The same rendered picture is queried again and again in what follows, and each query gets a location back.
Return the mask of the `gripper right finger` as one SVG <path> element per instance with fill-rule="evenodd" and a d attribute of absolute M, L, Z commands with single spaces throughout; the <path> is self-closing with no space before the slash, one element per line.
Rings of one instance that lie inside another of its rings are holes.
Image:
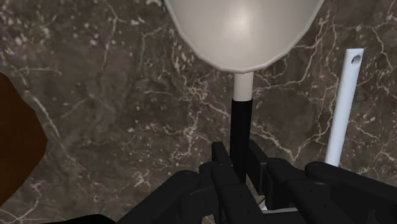
<path fill-rule="evenodd" d="M 397 224 L 397 187 L 324 162 L 297 169 L 250 141 L 247 175 L 268 209 L 294 205 L 307 224 Z"/>

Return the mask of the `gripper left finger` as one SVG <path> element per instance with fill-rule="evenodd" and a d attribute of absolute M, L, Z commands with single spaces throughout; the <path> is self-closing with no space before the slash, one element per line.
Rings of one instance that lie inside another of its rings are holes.
<path fill-rule="evenodd" d="M 267 224 L 221 142 L 212 144 L 212 161 L 172 175 L 118 224 L 201 224 L 209 215 L 216 224 Z"/>

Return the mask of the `brown rounded object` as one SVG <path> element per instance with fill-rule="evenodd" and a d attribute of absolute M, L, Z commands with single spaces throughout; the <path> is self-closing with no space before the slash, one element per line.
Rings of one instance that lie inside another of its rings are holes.
<path fill-rule="evenodd" d="M 48 139 L 36 112 L 0 73 L 0 206 L 25 182 L 43 158 Z"/>

